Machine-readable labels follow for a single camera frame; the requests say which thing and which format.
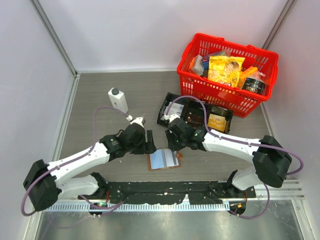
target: cable connector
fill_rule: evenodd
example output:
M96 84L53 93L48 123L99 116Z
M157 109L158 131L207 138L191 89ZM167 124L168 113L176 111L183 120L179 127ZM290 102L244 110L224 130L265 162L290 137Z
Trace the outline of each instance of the cable connector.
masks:
M129 122L131 122L134 118L133 118L131 115L129 115L126 119L127 119Z

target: black bottle cap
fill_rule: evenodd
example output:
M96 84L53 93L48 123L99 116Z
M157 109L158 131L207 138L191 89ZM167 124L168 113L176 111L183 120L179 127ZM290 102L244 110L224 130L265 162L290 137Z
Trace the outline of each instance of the black bottle cap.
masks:
M118 89L118 88L113 88L112 91L111 91L111 93L112 93L113 95L117 95L117 94L119 94L119 89Z

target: yellow package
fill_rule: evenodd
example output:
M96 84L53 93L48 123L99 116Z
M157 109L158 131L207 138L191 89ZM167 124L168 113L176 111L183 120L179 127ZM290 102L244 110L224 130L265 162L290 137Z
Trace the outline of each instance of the yellow package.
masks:
M244 85L246 78L249 77L250 75L254 74L257 71L258 71L258 68L256 66L251 66L248 69L246 69L245 71L242 71L240 73L239 83L238 83L237 87L242 89L242 86Z
M227 120L224 116L210 114L208 127L223 132L226 128Z
M245 57L210 56L208 80L236 87Z

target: gray tabletop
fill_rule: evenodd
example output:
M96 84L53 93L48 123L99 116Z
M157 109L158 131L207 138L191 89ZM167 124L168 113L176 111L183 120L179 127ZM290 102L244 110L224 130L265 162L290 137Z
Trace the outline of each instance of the gray tabletop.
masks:
M93 112L96 108L111 106L108 91L119 88L126 97L129 114L143 116L145 128L153 130L157 149L168 148L166 128L156 123L167 92L180 94L176 72L124 72L81 74L76 91L60 158L73 155L93 143ZM98 139L125 129L128 121L109 109L97 116ZM234 116L230 135L245 138L263 138L268 134L260 107L246 118ZM219 152L183 149L181 167L149 171L146 155L127 154L104 165L93 167L80 176L99 172L107 181L201 181L226 180L232 171L250 164L242 159Z

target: black can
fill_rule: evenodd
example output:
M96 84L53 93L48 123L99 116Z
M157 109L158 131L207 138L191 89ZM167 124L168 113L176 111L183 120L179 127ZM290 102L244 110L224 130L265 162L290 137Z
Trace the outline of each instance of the black can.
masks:
M247 90L249 92L262 95L266 84L258 79L247 77L242 86L243 90Z

